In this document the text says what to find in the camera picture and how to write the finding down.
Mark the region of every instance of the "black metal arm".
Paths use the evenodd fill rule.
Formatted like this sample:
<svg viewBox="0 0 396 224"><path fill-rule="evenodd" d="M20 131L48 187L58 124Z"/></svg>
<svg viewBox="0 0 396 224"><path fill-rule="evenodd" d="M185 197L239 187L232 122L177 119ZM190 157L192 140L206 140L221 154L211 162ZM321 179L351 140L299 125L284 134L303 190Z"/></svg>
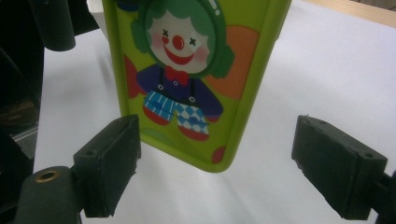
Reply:
<svg viewBox="0 0 396 224"><path fill-rule="evenodd" d="M384 174L387 158L320 120L299 116L291 157L342 217L396 223L396 172Z"/></svg>
<svg viewBox="0 0 396 224"><path fill-rule="evenodd" d="M23 183L15 224L78 224L114 215L141 157L137 116L116 119L74 155L72 168L39 171Z"/></svg>

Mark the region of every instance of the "red bow tie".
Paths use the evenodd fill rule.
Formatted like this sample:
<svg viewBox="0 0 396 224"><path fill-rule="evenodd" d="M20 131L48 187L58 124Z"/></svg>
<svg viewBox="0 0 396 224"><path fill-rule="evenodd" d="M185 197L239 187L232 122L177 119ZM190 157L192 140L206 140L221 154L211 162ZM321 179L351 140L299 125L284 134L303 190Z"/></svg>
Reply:
<svg viewBox="0 0 396 224"><path fill-rule="evenodd" d="M183 86L189 83L189 74L184 71L177 71L171 66L165 67L165 75L169 80L176 80Z"/></svg>

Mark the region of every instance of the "checkered pants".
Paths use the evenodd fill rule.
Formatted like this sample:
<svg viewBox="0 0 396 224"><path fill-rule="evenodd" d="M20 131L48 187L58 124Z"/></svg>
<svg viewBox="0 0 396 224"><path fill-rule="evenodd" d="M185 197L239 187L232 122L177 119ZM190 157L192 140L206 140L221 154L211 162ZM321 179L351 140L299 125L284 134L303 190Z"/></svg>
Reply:
<svg viewBox="0 0 396 224"><path fill-rule="evenodd" d="M151 91L145 98L144 107L168 121L176 111L178 126L196 133L209 134L204 113L197 106L178 103L156 91Z"/></svg>

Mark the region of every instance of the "clown face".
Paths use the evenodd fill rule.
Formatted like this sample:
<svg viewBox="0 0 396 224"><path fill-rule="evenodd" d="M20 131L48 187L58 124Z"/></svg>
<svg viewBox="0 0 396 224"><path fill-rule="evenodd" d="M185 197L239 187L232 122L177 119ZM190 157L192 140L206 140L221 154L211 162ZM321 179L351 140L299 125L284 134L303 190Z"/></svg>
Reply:
<svg viewBox="0 0 396 224"><path fill-rule="evenodd" d="M194 28L191 18L180 19L167 10L162 17L153 19L148 33L150 49L164 65L189 74L207 68L211 52L208 36Z"/></svg>

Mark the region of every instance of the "white surface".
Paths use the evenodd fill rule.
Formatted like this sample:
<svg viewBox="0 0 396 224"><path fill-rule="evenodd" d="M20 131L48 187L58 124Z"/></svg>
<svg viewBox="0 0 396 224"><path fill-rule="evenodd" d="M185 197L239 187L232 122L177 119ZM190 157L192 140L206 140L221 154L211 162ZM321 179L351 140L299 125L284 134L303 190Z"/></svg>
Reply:
<svg viewBox="0 0 396 224"><path fill-rule="evenodd" d="M96 20L99 28L107 38L107 27L105 13L103 11L102 0L87 0L88 10L90 11L93 18Z"/></svg>
<svg viewBox="0 0 396 224"><path fill-rule="evenodd" d="M114 217L84 223L374 223L341 219L290 158L298 115L324 119L396 169L396 30L294 1L234 163L221 174L142 145ZM35 169L72 156L120 115L99 31L46 51Z"/></svg>

